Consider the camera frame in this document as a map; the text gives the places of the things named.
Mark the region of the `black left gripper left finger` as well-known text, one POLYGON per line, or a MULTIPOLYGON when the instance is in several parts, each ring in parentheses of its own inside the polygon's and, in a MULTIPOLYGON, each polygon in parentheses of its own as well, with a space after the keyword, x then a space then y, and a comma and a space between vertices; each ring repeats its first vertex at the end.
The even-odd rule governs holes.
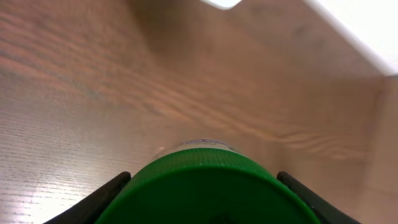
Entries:
POLYGON ((118 174, 89 196, 44 224, 94 224, 130 180, 129 172, 118 174))

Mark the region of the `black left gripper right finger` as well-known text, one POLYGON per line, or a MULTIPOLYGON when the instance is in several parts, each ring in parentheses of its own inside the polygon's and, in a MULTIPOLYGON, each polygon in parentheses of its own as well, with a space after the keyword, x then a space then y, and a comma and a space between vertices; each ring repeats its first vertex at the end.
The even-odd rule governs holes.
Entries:
POLYGON ((321 224, 361 224, 328 203, 287 172, 280 171, 277 174, 277 180, 301 198, 310 207, 321 224))

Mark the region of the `green lid jar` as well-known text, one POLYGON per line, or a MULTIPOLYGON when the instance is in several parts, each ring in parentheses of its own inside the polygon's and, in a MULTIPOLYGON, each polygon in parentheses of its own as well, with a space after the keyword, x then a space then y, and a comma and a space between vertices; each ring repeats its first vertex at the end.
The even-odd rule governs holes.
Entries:
POLYGON ((317 223, 298 196, 227 144, 187 141, 136 173, 99 223, 317 223))

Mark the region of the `white barcode scanner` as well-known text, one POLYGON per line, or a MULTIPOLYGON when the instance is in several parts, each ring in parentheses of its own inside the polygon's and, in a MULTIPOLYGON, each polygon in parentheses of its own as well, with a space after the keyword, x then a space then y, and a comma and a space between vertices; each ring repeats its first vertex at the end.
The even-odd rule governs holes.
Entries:
POLYGON ((220 10, 229 10, 239 4, 242 0, 200 0, 220 10))

